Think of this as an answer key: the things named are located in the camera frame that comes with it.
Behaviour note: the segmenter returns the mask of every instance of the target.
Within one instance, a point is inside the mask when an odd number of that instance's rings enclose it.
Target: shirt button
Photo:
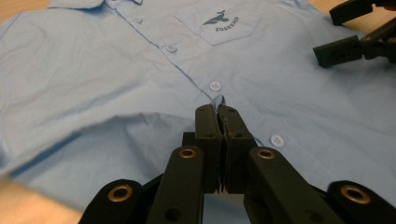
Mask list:
[[[171,53],[175,53],[177,51],[177,48],[175,47],[175,45],[168,45],[166,46],[166,50],[168,50]]]
[[[274,147],[285,146],[285,141],[283,141],[283,138],[278,134],[274,134],[271,136],[271,143]]]
[[[133,20],[133,22],[135,22],[135,23],[142,23],[142,22],[143,22],[143,19],[135,18],[135,19]]]
[[[220,91],[221,90],[221,84],[219,82],[212,82],[212,83],[210,83],[209,88],[212,91]]]

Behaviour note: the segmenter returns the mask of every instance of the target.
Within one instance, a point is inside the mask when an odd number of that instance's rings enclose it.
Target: black plastic part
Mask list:
[[[146,223],[202,223],[204,153],[198,147],[173,151]]]
[[[257,146],[256,141],[236,109],[220,105],[219,122],[227,150],[223,153],[225,158],[222,158],[225,161],[225,188],[228,193],[244,193],[248,176],[248,153]]]
[[[383,56],[388,57],[388,61],[390,63],[396,63],[396,43],[385,42],[385,46],[388,50],[384,53]]]
[[[334,25],[342,25],[346,21],[353,20],[372,11],[371,1],[350,0],[332,8],[330,16]]]
[[[274,223],[345,223],[278,151],[251,149],[247,167]]]
[[[356,35],[314,48],[318,63],[329,67],[339,63],[347,63],[362,58],[361,42]]]
[[[394,224],[396,209],[372,190],[350,182],[330,184],[327,200],[347,223]]]
[[[244,206],[252,224],[273,224],[274,219],[265,200],[259,193],[253,181],[247,182],[247,190],[244,195]]]
[[[161,184],[161,181],[163,179],[163,175],[159,175],[155,177],[154,179],[150,180],[147,184],[143,186],[143,192],[140,196],[140,200],[138,203],[138,211],[140,213],[140,217],[142,222],[141,223],[146,223],[146,220],[149,216],[149,211],[151,209],[151,206],[154,202],[155,195],[157,194],[158,187]]]
[[[389,38],[394,33],[396,33],[396,17],[363,37],[361,39],[361,46],[363,48],[370,47],[381,39]]]
[[[183,142],[181,145],[184,146],[195,146],[195,133],[183,133]]]
[[[219,191],[219,154],[221,132],[215,107],[202,105],[195,110],[195,146],[205,153],[204,193]]]
[[[376,7],[396,7],[396,0],[375,0]]]
[[[129,197],[127,190],[132,191]],[[144,223],[144,207],[139,206],[142,192],[142,186],[132,180],[120,179],[107,184],[90,202],[79,224]]]

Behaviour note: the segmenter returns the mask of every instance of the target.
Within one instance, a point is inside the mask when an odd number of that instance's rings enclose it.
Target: wooden table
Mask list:
[[[18,12],[45,8],[49,0],[0,0],[0,23]],[[320,11],[329,10],[344,0],[310,0]],[[375,8],[375,12],[346,23],[353,29],[370,33],[396,17],[396,12]],[[30,191],[22,186],[0,179],[0,222],[30,224],[78,223],[82,212]]]

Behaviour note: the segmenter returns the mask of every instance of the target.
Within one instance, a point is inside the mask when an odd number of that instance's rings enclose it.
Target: shirt seam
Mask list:
[[[14,24],[14,22],[20,17],[20,15],[21,15],[21,13],[18,13],[16,16],[11,17],[11,22],[10,23],[7,22],[6,27],[4,27],[4,29],[0,29],[0,39],[8,31],[9,27],[11,27]]]

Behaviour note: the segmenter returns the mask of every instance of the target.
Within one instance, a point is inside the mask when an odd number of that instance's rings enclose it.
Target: shirt pocket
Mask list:
[[[233,2],[203,2],[180,10],[176,16],[211,45],[250,36],[261,17]]]

